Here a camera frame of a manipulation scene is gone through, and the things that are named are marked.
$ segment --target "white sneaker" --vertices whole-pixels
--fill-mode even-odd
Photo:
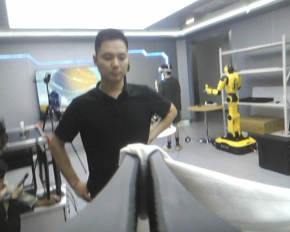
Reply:
[[[179,151],[180,149],[182,149],[182,146],[181,146],[181,145],[176,145],[176,146],[175,146],[175,150],[176,150],[176,151]]]
[[[165,150],[166,152],[173,152],[174,151],[173,148],[171,148],[171,147],[168,148],[166,145],[163,145],[162,149]]]

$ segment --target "tripod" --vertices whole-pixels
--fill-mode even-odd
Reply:
[[[50,73],[47,73],[46,74],[46,77],[44,78],[44,82],[46,83],[47,96],[48,96],[48,106],[47,106],[46,111],[45,111],[45,116],[44,116],[44,122],[43,122],[42,130],[44,131],[45,124],[46,124],[46,120],[47,120],[47,118],[49,116],[49,119],[50,119],[51,124],[52,124],[52,133],[54,134],[53,115],[57,115],[57,118],[58,118],[59,121],[60,121],[61,115],[60,114],[56,114],[57,113],[56,109],[54,108],[53,104],[50,103],[51,101],[50,101],[49,90],[48,90],[48,83],[49,83],[49,81],[50,81]],[[74,145],[73,145],[72,142],[71,142],[71,146],[72,146],[74,152],[76,153],[76,156],[77,156],[79,162],[81,163],[81,165],[82,165],[85,173],[87,174],[87,170],[86,170],[86,168],[85,168],[85,166],[84,166],[81,158],[79,157],[79,155],[77,153],[77,150],[74,147]]]

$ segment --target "shelving unit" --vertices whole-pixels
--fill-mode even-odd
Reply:
[[[246,48],[240,48],[240,49],[234,49],[234,50],[227,50],[222,51],[222,49],[219,49],[219,68],[220,68],[220,77],[226,76],[226,73],[223,72],[223,64],[222,64],[222,56],[226,55],[232,55],[252,50],[259,50],[269,47],[280,47],[282,51],[282,67],[268,67],[268,68],[260,68],[260,69],[248,69],[248,70],[238,70],[236,71],[240,75],[246,75],[246,74],[259,74],[259,73],[274,73],[274,72],[280,72],[282,73],[283,78],[283,101],[280,103],[256,103],[256,102],[239,102],[238,105],[248,105],[248,106],[257,106],[257,107],[271,107],[271,108],[281,108],[284,111],[284,124],[285,124],[285,130],[284,132],[280,133],[280,136],[289,137],[290,131],[289,131],[289,124],[288,124],[288,109],[290,109],[290,102],[287,100],[287,82],[290,77],[290,68],[287,73],[287,65],[286,65],[286,45],[290,44],[290,40],[286,41],[285,35],[282,35],[282,41],[276,42],[276,43],[267,43],[267,44],[261,44],[257,46],[251,46]],[[221,92],[221,98],[223,102],[223,125],[224,125],[224,131],[225,134],[228,131],[227,123],[226,123],[226,117],[225,117],[225,105],[227,105],[227,102],[224,98],[224,91]]]

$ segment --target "smartphone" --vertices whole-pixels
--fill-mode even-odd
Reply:
[[[28,176],[29,176],[29,173],[26,173],[24,175],[24,177],[21,179],[21,181],[18,183],[17,187],[20,187],[25,182],[25,180],[28,178]]]

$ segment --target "man's hand on hip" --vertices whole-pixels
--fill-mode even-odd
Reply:
[[[90,202],[92,200],[91,197],[89,196],[89,192],[85,182],[78,181],[78,183],[74,187],[74,191],[78,196],[83,198],[85,201]]]

